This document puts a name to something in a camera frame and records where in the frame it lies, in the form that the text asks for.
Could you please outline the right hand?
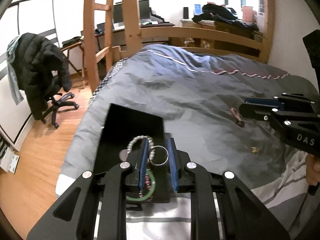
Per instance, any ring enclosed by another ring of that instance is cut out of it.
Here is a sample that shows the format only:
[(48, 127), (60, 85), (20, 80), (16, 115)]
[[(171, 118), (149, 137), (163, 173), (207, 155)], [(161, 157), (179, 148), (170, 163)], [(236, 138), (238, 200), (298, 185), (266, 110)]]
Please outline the right hand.
[(306, 181), (309, 185), (316, 186), (320, 182), (320, 162), (319, 158), (308, 154), (306, 163)]

